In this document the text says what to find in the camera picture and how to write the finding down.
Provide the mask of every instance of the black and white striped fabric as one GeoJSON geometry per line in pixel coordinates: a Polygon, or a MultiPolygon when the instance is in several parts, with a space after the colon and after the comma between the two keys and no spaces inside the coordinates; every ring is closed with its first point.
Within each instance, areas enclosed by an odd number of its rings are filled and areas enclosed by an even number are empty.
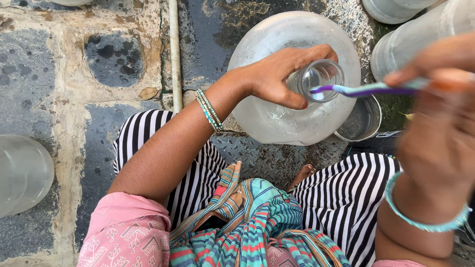
{"type": "Polygon", "coordinates": [[[376,215],[386,181],[399,163],[361,153],[313,174],[291,189],[302,205],[304,229],[318,229],[345,253],[353,267],[375,260],[376,215]]]}
{"type": "MultiPolygon", "coordinates": [[[[118,173],[140,147],[165,125],[175,113],[163,110],[148,110],[129,117],[119,130],[113,147],[114,171],[118,173]]],[[[170,213],[171,229],[184,219],[205,208],[213,197],[219,182],[219,173],[226,163],[213,143],[208,140],[168,199],[165,207],[170,213]]]]}
{"type": "MultiPolygon", "coordinates": [[[[118,173],[173,116],[175,114],[169,111],[149,110],[128,118],[114,142],[114,171],[118,173]]],[[[171,229],[205,208],[225,167],[223,158],[208,140],[165,203],[170,212],[171,229]]],[[[306,178],[291,189],[302,205],[304,229],[318,229],[328,235],[353,267],[371,266],[375,259],[377,209],[384,198],[386,181],[397,171],[396,160],[361,153],[306,178]]]]}

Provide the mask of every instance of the blurred hand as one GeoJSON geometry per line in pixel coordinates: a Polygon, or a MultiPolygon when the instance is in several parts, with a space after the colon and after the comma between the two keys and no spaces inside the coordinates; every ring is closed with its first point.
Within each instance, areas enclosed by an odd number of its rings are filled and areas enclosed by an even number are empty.
{"type": "Polygon", "coordinates": [[[417,77],[427,77],[438,68],[475,72],[475,32],[443,39],[428,46],[400,71],[389,73],[384,82],[398,86],[417,77]]]}
{"type": "Polygon", "coordinates": [[[292,109],[305,109],[303,95],[287,88],[289,76],[308,64],[327,58],[338,62],[338,56],[328,44],[307,49],[284,48],[253,64],[232,70],[246,80],[249,94],[292,109]]]}
{"type": "Polygon", "coordinates": [[[445,68],[427,76],[432,86],[421,92],[398,158],[417,193],[454,216],[475,181],[475,75],[445,68]]]}

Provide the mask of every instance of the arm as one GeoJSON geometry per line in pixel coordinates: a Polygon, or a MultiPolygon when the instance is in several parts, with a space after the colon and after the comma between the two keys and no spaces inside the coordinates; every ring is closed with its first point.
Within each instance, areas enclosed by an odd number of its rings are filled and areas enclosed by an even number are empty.
{"type": "MultiPolygon", "coordinates": [[[[475,58],[475,35],[453,39],[430,46],[402,71],[386,77],[388,84],[398,85],[427,76],[459,90],[422,92],[414,120],[400,141],[399,159],[405,174],[396,182],[393,201],[405,216],[426,224],[455,218],[470,199],[475,180],[474,75],[460,69],[440,69],[447,65],[474,70],[470,57],[475,58]],[[446,51],[454,56],[444,56],[446,51]],[[461,51],[465,51],[463,60],[461,51]],[[431,64],[435,58],[441,62],[431,64]]],[[[426,266],[447,266],[453,242],[453,232],[429,233],[410,226],[386,201],[378,210],[377,260],[405,259],[426,266]]]]}
{"type": "MultiPolygon", "coordinates": [[[[328,58],[338,61],[329,45],[308,49],[286,48],[229,71],[206,90],[220,121],[249,95],[293,109],[308,103],[286,87],[289,75],[307,64],[328,58]]],[[[108,193],[126,192],[163,203],[180,183],[188,167],[213,133],[195,100],[158,130],[117,174],[108,193]]]]}

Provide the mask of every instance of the multicolored scarf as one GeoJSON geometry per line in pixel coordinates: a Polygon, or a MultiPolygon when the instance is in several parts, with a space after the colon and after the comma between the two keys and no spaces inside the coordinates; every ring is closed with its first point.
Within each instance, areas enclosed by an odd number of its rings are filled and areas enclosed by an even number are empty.
{"type": "Polygon", "coordinates": [[[286,248],[300,266],[351,267],[340,248],[314,229],[302,229],[302,208],[266,180],[239,183],[241,163],[221,172],[210,203],[170,233],[171,266],[267,266],[266,247],[286,248]],[[210,216],[227,221],[196,231],[210,216]]]}

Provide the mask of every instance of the white pipe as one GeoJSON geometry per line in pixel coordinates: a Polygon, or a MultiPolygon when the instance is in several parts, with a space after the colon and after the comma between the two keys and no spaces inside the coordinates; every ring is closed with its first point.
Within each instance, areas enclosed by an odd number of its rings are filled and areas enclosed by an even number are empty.
{"type": "Polygon", "coordinates": [[[181,100],[181,66],[180,66],[180,39],[178,37],[178,3],[177,0],[168,1],[170,15],[170,50],[171,50],[171,88],[173,90],[173,111],[183,109],[181,100]]]}

